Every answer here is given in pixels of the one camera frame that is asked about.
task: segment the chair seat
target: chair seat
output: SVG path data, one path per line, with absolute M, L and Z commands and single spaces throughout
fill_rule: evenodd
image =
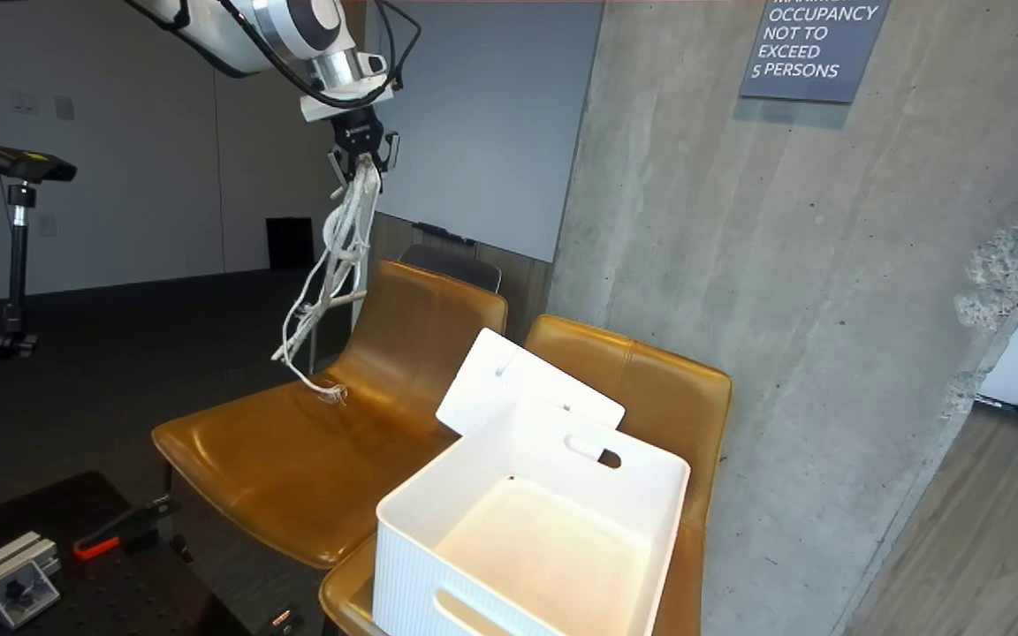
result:
M 168 422 L 151 442 L 241 529 L 330 568 L 374 529 L 374 503 L 451 442 L 447 428 L 378 417 L 354 386 L 323 401 L 290 381 Z

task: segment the gray carpet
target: gray carpet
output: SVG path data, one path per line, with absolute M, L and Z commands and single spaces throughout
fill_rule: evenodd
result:
M 268 349 L 298 284 L 301 274 L 252 274 L 37 296 L 37 356 L 0 360 L 0 503 L 79 470 L 106 475 L 131 503 L 159 494 L 151 424 L 290 381 Z M 245 625 L 298 603 L 304 632 L 323 632 L 318 574 L 254 545 L 183 486 L 176 494 L 195 574 Z

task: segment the wooden chair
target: wooden chair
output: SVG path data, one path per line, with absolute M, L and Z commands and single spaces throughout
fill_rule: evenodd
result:
M 374 503 L 441 454 L 436 406 L 507 301 L 382 262 L 360 323 L 323 375 L 343 401 L 277 386 L 151 433 L 164 460 L 231 522 L 311 568 L 374 529 Z
M 528 349 L 626 406 L 622 433 L 689 463 L 689 488 L 655 632 L 699 632 L 708 510 L 733 406 L 733 377 L 620 331 L 541 316 Z M 338 559 L 323 582 L 323 607 L 343 632 L 373 625 L 374 535 Z

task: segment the black stand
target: black stand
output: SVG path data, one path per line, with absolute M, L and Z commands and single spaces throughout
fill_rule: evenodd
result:
M 39 346 L 39 337 L 24 323 L 24 257 L 30 257 L 30 212 L 37 210 L 39 190 L 30 179 L 8 183 L 10 215 L 10 296 L 5 306 L 0 360 L 30 356 Z

